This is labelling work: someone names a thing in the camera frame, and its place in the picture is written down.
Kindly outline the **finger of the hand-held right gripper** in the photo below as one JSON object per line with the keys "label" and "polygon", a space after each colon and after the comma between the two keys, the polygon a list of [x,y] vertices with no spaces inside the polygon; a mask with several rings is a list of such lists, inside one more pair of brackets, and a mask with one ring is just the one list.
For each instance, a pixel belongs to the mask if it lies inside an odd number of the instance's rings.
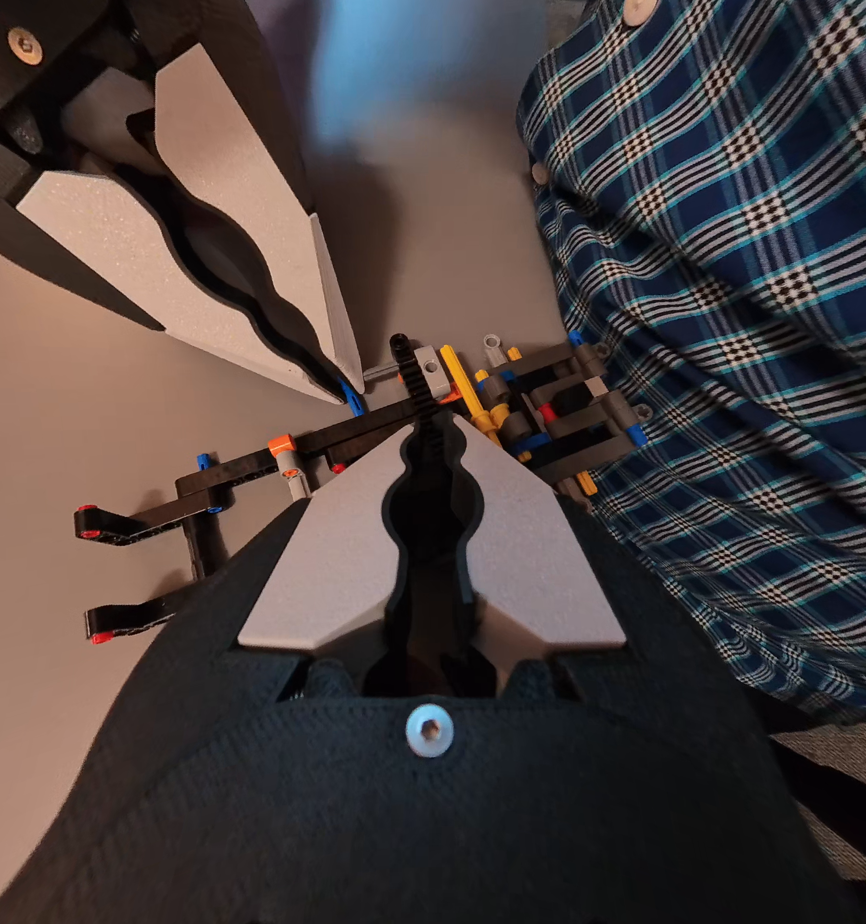
{"label": "finger of the hand-held right gripper", "polygon": [[161,324],[170,337],[311,398],[341,405],[280,357],[238,309],[186,272],[164,228],[115,179],[44,172],[18,212]]}
{"label": "finger of the hand-held right gripper", "polygon": [[190,277],[242,312],[280,357],[334,397],[364,392],[362,362],[316,211],[284,179],[202,45],[166,65],[153,88],[107,70],[62,112],[76,141],[136,152],[101,103],[149,116],[158,175],[94,153],[76,173],[115,179],[163,226]]}

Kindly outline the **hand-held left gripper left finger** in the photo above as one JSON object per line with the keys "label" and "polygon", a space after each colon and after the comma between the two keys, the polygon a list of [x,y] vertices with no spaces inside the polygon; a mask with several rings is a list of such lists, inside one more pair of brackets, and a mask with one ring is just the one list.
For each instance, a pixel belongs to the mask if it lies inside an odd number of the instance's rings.
{"label": "hand-held left gripper left finger", "polygon": [[413,431],[401,427],[312,496],[240,631],[242,647],[385,652],[401,553],[382,508],[406,471],[401,447]]}

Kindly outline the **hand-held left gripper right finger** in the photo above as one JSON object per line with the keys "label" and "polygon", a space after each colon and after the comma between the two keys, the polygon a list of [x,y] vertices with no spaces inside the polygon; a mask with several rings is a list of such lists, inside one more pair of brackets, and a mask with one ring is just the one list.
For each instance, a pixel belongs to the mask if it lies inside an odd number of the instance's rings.
{"label": "hand-held left gripper right finger", "polygon": [[466,547],[477,648],[620,648],[625,635],[555,492],[473,425],[461,465],[483,514]]}

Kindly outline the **black lego technic model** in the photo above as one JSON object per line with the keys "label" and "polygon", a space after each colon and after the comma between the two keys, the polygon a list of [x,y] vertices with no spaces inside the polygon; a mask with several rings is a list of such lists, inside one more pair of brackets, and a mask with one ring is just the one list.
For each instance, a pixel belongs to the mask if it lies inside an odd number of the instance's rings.
{"label": "black lego technic model", "polygon": [[[484,338],[487,367],[471,378],[454,348],[417,349],[418,374],[426,377],[431,399],[473,424],[531,473],[578,502],[597,493],[591,473],[648,444],[646,426],[654,411],[607,386],[609,347],[592,345],[578,332],[564,343],[524,357],[502,348],[499,337]],[[379,410],[354,401],[351,420],[293,437],[283,434],[266,448],[218,463],[197,458],[197,471],[177,479],[176,498],[134,514],[116,514],[96,505],[73,514],[78,539],[128,546],[180,527],[186,538],[194,580],[183,589],[144,603],[110,604],[87,610],[85,636],[92,644],[133,636],[168,621],[192,591],[221,566],[217,515],[231,506],[231,491],[244,483],[281,475],[293,501],[309,495],[304,468],[323,458],[340,474],[413,422],[410,398]]]}

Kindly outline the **blue plaid shirt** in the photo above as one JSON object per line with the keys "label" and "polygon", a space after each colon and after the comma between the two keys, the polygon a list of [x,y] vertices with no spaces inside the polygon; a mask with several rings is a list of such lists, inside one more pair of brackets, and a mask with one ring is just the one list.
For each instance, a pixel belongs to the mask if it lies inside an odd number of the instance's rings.
{"label": "blue plaid shirt", "polygon": [[587,2],[517,125],[648,444],[597,515],[749,687],[866,719],[866,2]]}

